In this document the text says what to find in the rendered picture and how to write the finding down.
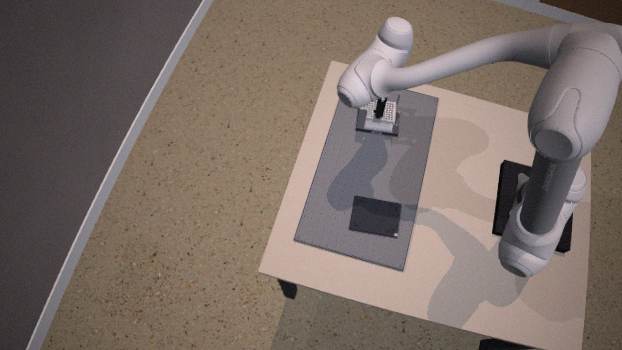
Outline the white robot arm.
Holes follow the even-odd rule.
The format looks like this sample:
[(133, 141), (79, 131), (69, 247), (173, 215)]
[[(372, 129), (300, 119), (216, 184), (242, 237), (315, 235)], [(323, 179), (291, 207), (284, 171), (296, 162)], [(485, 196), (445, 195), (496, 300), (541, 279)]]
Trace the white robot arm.
[(496, 62), (548, 69), (528, 114), (529, 139), (539, 153), (535, 151), (530, 177), (516, 176), (498, 246), (507, 271), (520, 277), (537, 274), (585, 196), (587, 176), (579, 165), (602, 136), (616, 101), (622, 80), (622, 26), (574, 22), (506, 33), (404, 67), (412, 45), (412, 25), (400, 17), (388, 18), (341, 75), (340, 100), (360, 108), (393, 91)]

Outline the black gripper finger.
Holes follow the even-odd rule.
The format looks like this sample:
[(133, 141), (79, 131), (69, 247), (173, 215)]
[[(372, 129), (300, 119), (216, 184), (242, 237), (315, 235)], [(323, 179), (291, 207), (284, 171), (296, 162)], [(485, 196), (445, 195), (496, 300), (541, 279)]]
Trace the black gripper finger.
[[(384, 109), (385, 109), (385, 104), (386, 104), (387, 98), (381, 98), (378, 99), (377, 101), (377, 110), (373, 110), (374, 114), (374, 118), (373, 118), (373, 122), (374, 123), (380, 123), (381, 122), (381, 118), (383, 117), (383, 113), (384, 113)], [(378, 116), (378, 117), (375, 117)], [(378, 118), (378, 119), (375, 119)]]

